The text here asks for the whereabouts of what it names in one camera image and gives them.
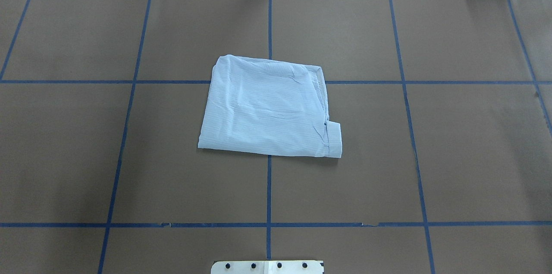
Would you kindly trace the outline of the light blue button shirt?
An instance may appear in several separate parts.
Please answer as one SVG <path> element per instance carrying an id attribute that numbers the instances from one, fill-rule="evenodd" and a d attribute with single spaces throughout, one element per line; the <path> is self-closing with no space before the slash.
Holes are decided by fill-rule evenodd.
<path id="1" fill-rule="evenodd" d="M 216 61 L 198 148 L 341 158 L 320 66 L 227 54 Z"/>

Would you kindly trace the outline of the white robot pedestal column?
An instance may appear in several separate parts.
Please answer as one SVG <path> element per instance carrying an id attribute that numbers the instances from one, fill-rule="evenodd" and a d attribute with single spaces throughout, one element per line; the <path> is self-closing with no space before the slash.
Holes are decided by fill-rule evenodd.
<path id="1" fill-rule="evenodd" d="M 323 261 L 317 260 L 259 260 L 217 261 L 211 274 L 323 274 Z"/>

